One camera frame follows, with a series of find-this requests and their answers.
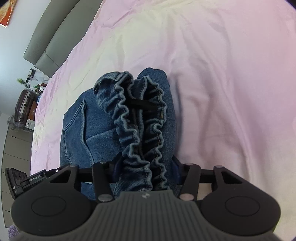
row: pink bed sheet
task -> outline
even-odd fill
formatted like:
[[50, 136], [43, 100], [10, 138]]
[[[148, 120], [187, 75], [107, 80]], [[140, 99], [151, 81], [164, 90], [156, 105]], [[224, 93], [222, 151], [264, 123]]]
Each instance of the pink bed sheet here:
[[106, 0], [36, 112], [31, 173], [59, 166], [63, 115], [104, 73], [162, 69], [176, 155], [223, 165], [277, 199], [296, 235], [296, 11], [284, 0]]

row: gray headboard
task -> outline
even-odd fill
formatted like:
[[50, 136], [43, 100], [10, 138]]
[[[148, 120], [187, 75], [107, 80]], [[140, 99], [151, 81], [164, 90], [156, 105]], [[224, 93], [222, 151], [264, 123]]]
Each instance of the gray headboard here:
[[24, 59], [51, 78], [81, 41], [101, 3], [102, 0], [51, 0]]

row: cabinet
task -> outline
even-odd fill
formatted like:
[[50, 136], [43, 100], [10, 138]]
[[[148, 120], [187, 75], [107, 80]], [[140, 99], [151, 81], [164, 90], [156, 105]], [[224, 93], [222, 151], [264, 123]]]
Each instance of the cabinet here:
[[8, 130], [1, 167], [1, 201], [4, 223], [7, 228], [12, 225], [10, 209], [13, 204], [8, 184], [6, 182], [5, 168], [15, 168], [30, 176], [31, 148], [33, 133], [23, 130]]

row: jeans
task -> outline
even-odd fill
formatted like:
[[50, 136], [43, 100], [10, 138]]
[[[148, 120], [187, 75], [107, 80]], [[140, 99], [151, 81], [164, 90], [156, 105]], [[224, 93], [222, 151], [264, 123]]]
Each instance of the jeans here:
[[[131, 99], [147, 100], [154, 110], [131, 108]], [[122, 152], [121, 191], [178, 191], [171, 171], [176, 120], [167, 76], [147, 68], [136, 80], [125, 72], [107, 73], [93, 89], [82, 93], [64, 115], [60, 165], [91, 167], [111, 161]], [[81, 192], [94, 199], [93, 185], [82, 183]]]

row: metal screw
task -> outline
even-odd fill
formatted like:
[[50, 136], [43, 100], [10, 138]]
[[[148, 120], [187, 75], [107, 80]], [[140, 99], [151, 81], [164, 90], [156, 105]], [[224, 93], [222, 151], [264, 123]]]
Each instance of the metal screw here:
[[192, 201], [194, 199], [194, 196], [190, 193], [183, 193], [180, 195], [180, 199], [182, 201]]
[[145, 194], [142, 195], [142, 197], [147, 199], [147, 198], [150, 197], [150, 194], [149, 193], [145, 193]]
[[110, 195], [110, 194], [101, 194], [99, 197], [98, 197], [98, 200], [100, 202], [109, 202], [113, 199], [113, 197]]

